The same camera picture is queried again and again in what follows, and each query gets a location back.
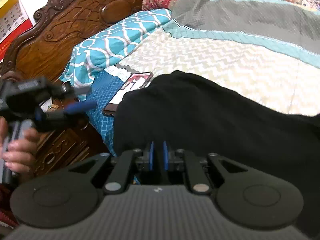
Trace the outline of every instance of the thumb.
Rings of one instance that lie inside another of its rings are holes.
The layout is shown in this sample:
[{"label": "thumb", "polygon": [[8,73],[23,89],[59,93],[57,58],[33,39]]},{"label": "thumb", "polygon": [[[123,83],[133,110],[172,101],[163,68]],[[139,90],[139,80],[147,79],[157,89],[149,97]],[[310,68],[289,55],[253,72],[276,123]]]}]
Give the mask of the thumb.
[{"label": "thumb", "polygon": [[3,141],[8,134],[8,123],[4,117],[0,117],[0,147],[3,145]]}]

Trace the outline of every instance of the calendar page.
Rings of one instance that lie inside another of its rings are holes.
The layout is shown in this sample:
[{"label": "calendar page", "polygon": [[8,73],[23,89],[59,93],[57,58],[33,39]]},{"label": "calendar page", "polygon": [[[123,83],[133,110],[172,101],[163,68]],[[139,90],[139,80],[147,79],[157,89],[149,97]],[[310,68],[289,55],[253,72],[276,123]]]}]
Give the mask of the calendar page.
[{"label": "calendar page", "polygon": [[28,15],[19,3],[12,6],[0,19],[0,43],[27,19]]}]

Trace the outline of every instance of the oval carving on headboard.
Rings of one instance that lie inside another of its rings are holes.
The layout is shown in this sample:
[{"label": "oval carving on headboard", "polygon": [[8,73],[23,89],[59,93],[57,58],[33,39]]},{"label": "oval carving on headboard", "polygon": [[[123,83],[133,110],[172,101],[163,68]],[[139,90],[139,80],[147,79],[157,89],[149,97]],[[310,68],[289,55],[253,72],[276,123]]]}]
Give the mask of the oval carving on headboard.
[{"label": "oval carving on headboard", "polygon": [[124,0],[115,0],[108,3],[101,10],[101,18],[106,24],[115,24],[130,16],[131,4]]}]

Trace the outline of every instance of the smartphone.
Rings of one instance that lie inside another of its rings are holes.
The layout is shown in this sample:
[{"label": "smartphone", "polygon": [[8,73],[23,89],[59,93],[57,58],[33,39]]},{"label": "smartphone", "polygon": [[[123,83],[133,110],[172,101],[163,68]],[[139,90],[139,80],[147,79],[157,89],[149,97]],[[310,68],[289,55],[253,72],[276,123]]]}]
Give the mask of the smartphone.
[{"label": "smartphone", "polygon": [[123,96],[129,91],[144,88],[152,77],[152,72],[132,74],[105,106],[102,113],[105,116],[114,116],[114,113],[117,111],[118,104],[122,101]]}]

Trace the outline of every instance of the wooden headboard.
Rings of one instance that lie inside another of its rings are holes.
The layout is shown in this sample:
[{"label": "wooden headboard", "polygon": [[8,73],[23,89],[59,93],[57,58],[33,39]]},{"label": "wooden headboard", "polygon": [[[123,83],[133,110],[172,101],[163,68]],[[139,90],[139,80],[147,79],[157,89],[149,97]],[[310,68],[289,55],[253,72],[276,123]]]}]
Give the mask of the wooden headboard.
[{"label": "wooden headboard", "polygon": [[57,81],[72,48],[141,10],[143,0],[48,0],[34,14],[36,25],[18,36],[0,64],[1,79],[46,76]]}]

